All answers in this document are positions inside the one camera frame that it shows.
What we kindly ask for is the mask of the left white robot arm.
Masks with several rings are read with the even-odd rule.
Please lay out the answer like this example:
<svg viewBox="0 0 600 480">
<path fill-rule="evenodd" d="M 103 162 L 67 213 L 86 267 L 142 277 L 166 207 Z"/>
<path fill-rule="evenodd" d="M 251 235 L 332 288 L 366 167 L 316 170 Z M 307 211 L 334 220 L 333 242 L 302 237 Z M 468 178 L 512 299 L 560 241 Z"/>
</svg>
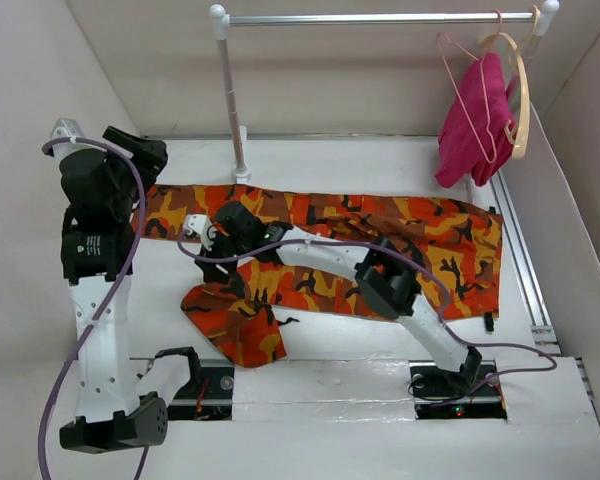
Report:
<svg viewBox="0 0 600 480">
<path fill-rule="evenodd" d="M 105 145 L 71 138 L 53 146 L 69 201 L 61 263 L 78 334 L 80 387 L 74 418 L 59 430 L 62 448 L 88 454 L 164 442 L 168 407 L 202 387 L 191 347 L 159 351 L 139 373 L 129 350 L 132 262 L 147 191 L 168 161 L 166 145 L 106 128 Z"/>
</svg>

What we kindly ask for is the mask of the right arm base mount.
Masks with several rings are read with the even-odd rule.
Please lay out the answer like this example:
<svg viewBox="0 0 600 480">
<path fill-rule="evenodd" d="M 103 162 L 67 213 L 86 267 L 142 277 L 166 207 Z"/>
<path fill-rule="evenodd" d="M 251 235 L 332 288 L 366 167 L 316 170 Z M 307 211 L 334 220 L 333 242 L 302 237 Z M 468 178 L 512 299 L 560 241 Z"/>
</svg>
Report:
<svg viewBox="0 0 600 480">
<path fill-rule="evenodd" d="M 415 418 L 419 421 L 506 420 L 506 404 L 500 387 L 486 382 L 486 378 L 496 372 L 495 362 L 488 360 L 480 365 L 472 384 L 457 387 L 451 385 L 434 362 L 410 362 L 407 389 L 414 400 Z"/>
</svg>

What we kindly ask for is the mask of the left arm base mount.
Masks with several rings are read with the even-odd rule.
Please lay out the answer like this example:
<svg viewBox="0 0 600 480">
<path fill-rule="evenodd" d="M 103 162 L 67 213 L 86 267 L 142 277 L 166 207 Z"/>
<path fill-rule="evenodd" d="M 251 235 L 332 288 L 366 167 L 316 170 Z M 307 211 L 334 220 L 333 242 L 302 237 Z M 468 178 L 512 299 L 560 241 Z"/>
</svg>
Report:
<svg viewBox="0 0 600 480">
<path fill-rule="evenodd" d="M 235 369 L 231 363 L 203 362 L 201 381 L 182 388 L 168 407 L 170 421 L 228 421 L 232 419 Z"/>
</svg>

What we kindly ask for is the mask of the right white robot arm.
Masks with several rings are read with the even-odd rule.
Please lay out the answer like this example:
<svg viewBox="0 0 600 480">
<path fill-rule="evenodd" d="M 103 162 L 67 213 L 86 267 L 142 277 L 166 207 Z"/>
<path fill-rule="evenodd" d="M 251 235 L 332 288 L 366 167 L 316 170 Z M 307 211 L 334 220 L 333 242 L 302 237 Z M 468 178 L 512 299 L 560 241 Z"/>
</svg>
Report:
<svg viewBox="0 0 600 480">
<path fill-rule="evenodd" d="M 227 286 L 237 297 L 246 288 L 237 273 L 238 263 L 249 258 L 336 275 L 356 284 L 373 313 L 399 322 L 414 336 L 430 353 L 436 375 L 454 395 L 477 384 L 481 354 L 443 324 L 422 295 L 415 267 L 389 240 L 324 240 L 288 223 L 263 223 L 239 202 L 222 207 L 216 219 L 218 226 L 204 215 L 189 215 L 185 220 L 186 234 L 201 240 L 195 263 L 205 282 Z"/>
</svg>

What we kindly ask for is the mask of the orange camouflage trousers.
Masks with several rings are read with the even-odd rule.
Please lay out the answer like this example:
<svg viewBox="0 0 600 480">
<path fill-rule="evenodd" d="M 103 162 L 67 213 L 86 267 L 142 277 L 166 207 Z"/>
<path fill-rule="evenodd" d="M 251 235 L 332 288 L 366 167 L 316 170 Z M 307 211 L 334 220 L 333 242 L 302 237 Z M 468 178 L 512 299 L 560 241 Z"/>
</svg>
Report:
<svg viewBox="0 0 600 480">
<path fill-rule="evenodd" d="M 503 219 L 448 198 L 294 193 L 247 185 L 156 185 L 147 195 L 146 238 L 178 239 L 189 214 L 215 216 L 231 201 L 261 221 L 281 221 L 337 240 L 387 237 L 451 294 L 447 320 L 499 314 Z M 226 285 L 192 288 L 181 309 L 231 362 L 257 368 L 286 356 L 274 307 L 376 319 L 356 285 L 302 267 L 248 262 Z"/>
</svg>

